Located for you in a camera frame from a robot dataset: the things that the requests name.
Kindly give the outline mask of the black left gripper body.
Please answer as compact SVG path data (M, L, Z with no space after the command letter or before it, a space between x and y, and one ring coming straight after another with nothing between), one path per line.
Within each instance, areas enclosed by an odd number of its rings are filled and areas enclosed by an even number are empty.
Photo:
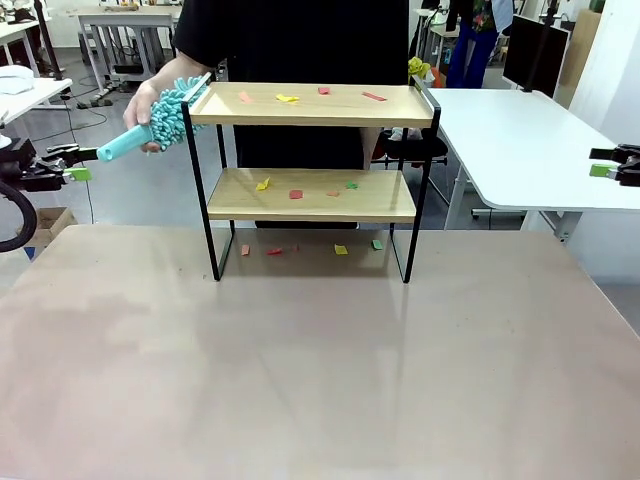
M9 145L1 148L1 180L27 192L38 192L38 181L32 175L37 157L29 139L10 138Z

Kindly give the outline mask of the person's right hand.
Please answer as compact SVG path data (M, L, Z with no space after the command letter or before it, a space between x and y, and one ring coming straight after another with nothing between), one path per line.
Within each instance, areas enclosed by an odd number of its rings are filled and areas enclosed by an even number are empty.
M160 92L153 80L142 82L124 111L123 121L126 129L149 125L152 106L159 97Z

